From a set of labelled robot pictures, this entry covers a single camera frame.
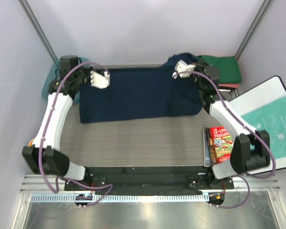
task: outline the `red magazine cover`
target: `red magazine cover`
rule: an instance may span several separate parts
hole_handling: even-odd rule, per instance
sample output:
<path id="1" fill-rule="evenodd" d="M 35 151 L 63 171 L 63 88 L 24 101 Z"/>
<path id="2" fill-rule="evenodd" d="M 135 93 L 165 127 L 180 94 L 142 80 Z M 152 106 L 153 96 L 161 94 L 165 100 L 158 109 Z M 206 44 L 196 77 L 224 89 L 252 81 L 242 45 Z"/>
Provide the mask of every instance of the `red magazine cover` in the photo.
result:
<path id="1" fill-rule="evenodd" d="M 223 127 L 211 127 L 211 137 L 215 149 L 217 163 L 229 160 L 233 149 L 233 139 L 229 132 Z"/>

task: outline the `blue plastic tray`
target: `blue plastic tray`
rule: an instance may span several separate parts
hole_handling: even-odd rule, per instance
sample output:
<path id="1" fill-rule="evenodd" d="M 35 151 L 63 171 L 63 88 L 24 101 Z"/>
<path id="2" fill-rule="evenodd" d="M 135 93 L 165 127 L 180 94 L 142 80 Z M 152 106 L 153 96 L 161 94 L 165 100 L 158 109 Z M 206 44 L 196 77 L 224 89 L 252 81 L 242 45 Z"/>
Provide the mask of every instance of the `blue plastic tray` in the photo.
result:
<path id="1" fill-rule="evenodd" d="M 87 61 L 89 61 L 87 58 L 84 58 L 84 57 L 79 57 L 79 58 L 80 58 L 80 60 L 81 60 L 82 62 L 87 62 Z M 49 74 L 48 74 L 48 77 L 47 77 L 47 79 L 46 79 L 46 82 L 44 83 L 41 96 L 42 96 L 42 98 L 43 98 L 45 101 L 48 101 L 49 85 L 50 85 L 50 83 L 52 82 L 52 80 L 55 79 L 55 77 L 56 77 L 55 71 L 56 71 L 57 69 L 60 69 L 59 60 L 57 60 L 57 61 L 53 64 L 53 66 L 52 66 L 52 68 L 51 68 L 51 70 L 50 70 L 50 72 L 49 72 Z M 75 98 L 74 98 L 73 103 L 74 103 L 74 104 L 78 104 L 79 102 L 80 102 L 80 93 L 78 92 L 78 93 L 76 94 Z"/>

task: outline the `wood grain surface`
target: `wood grain surface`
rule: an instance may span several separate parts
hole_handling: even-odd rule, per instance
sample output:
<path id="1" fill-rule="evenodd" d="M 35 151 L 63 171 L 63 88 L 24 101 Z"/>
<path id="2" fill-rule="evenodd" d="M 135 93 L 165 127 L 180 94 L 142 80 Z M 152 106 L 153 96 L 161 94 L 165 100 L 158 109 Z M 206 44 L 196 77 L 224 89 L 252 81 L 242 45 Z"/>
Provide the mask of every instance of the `wood grain surface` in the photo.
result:
<path id="1" fill-rule="evenodd" d="M 203 127 L 219 123 L 195 116 L 81 124 L 79 106 L 68 112 L 61 151 L 73 163 L 94 166 L 202 166 Z"/>

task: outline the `wall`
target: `wall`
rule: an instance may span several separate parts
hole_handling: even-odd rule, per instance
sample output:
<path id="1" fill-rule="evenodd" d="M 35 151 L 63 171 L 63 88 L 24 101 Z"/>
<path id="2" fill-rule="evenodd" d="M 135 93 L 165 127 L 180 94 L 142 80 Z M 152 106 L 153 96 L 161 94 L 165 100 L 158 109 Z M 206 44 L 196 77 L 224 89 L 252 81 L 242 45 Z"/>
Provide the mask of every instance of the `wall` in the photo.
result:
<path id="1" fill-rule="evenodd" d="M 239 60 L 244 92 L 273 75 L 286 86 L 286 0 L 274 1 Z M 286 197 L 286 170 L 277 172 Z"/>
<path id="2" fill-rule="evenodd" d="M 46 108 L 41 90 L 51 65 L 20 4 L 0 1 L 0 229 L 11 228 L 29 172 L 21 150 L 39 129 Z"/>
<path id="3" fill-rule="evenodd" d="M 149 64 L 180 52 L 234 55 L 263 0 L 28 2 L 57 56 Z"/>

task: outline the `navy blue cloth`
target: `navy blue cloth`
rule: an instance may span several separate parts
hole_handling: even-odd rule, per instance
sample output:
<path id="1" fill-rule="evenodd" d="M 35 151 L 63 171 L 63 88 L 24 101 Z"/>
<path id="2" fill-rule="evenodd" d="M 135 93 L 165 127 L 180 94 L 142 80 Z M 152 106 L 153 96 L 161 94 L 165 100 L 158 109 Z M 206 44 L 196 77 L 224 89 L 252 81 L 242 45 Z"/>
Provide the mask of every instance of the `navy blue cloth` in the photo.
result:
<path id="1" fill-rule="evenodd" d="M 196 115 L 201 110 L 199 92 L 192 78 L 172 78 L 179 60 L 198 60 L 190 53 L 174 55 L 157 68 L 112 69 L 110 85 L 80 88 L 82 123 Z"/>

